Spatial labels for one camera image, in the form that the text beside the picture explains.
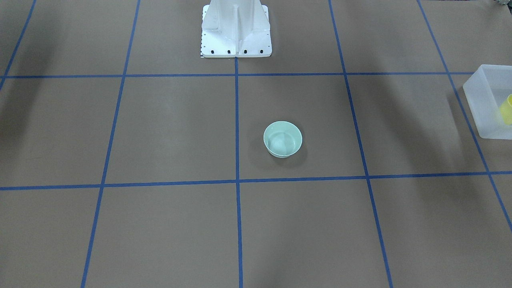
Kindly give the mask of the light green bowl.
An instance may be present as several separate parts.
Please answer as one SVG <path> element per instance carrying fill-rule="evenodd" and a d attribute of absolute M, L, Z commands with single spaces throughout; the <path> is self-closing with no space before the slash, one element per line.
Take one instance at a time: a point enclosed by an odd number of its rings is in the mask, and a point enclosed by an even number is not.
<path fill-rule="evenodd" d="M 273 122 L 266 127 L 263 133 L 263 142 L 272 156 L 287 158 L 300 150 L 302 132 L 291 122 Z"/>

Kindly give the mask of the yellow plastic cup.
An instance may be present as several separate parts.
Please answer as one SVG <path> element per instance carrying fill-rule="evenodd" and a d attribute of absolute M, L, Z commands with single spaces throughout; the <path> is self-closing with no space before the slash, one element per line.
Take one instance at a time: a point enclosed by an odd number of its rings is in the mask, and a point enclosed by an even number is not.
<path fill-rule="evenodd" d="M 504 124 L 512 125 L 512 95 L 508 95 L 503 103 L 499 106 L 499 113 Z"/>

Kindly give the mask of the translucent white plastic bin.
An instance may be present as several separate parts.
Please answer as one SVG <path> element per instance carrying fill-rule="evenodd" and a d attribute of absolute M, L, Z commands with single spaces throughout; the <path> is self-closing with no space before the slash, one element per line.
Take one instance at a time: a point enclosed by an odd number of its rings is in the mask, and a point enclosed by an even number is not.
<path fill-rule="evenodd" d="M 463 84 L 463 91 L 479 136 L 510 140 L 512 128 L 505 123 L 499 107 L 511 95 L 511 66 L 482 64 Z"/>

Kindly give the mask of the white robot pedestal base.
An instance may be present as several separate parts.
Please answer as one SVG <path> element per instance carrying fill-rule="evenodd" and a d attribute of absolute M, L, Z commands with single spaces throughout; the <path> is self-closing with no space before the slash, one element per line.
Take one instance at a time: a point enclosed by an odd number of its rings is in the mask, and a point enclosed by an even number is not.
<path fill-rule="evenodd" d="M 202 8 L 201 28 L 201 57 L 272 55 L 269 9 L 259 0 L 212 0 Z"/>

